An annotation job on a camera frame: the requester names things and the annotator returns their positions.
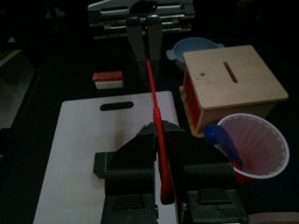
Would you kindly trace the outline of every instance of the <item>pink cup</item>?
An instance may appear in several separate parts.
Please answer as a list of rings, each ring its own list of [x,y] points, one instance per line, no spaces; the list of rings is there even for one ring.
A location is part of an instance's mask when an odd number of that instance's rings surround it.
[[[236,183],[276,176],[287,166],[289,151],[273,124],[256,115],[240,113],[225,116],[219,125],[228,132],[243,159],[241,167],[233,164]]]

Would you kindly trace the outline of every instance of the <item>wooden box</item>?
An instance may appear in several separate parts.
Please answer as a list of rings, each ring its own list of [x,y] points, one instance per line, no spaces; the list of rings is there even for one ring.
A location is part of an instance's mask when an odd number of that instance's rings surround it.
[[[191,133],[227,115],[267,117],[288,94],[251,45],[185,52],[181,101]]]

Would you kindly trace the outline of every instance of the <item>dark surface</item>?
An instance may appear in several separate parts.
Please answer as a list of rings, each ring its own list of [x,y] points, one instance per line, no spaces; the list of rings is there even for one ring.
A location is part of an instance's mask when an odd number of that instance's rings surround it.
[[[248,214],[295,212],[299,209],[299,57],[295,36],[299,20],[295,20],[295,6],[291,1],[253,1],[253,5],[247,8],[236,8],[235,1],[195,3],[197,14],[193,31],[163,37],[156,90],[172,91],[179,122],[188,130],[179,95],[183,73],[165,58],[164,51],[172,49],[176,41],[188,36],[208,38],[224,46],[252,45],[256,48],[289,94],[288,100],[277,103],[267,120],[284,135],[291,158],[279,176],[239,186],[237,192]],[[33,223],[61,103],[148,92],[136,74],[127,39],[93,41],[84,23],[76,26],[72,22],[68,18],[49,23],[45,37],[37,32],[37,39],[26,35],[26,45],[21,42],[38,73],[33,77],[9,136],[4,140],[8,143],[4,144],[5,158],[0,176],[1,224]],[[92,73],[115,70],[124,72],[124,88],[96,90]]]

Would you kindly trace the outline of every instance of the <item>red stick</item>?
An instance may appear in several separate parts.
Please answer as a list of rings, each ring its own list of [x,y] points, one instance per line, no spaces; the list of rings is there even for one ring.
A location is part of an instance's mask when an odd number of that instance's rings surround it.
[[[156,94],[155,94],[155,78],[152,72],[151,61],[147,59],[147,72],[148,72],[148,80],[149,80],[149,87],[152,91],[153,97],[153,123],[157,132],[157,158],[159,158],[159,170],[160,170],[160,178],[161,178],[161,193],[160,193],[160,200],[164,205],[173,203],[173,182],[172,176],[169,171],[168,165],[168,157],[164,147],[164,128],[163,128],[163,120],[161,120],[161,113],[157,105]]]

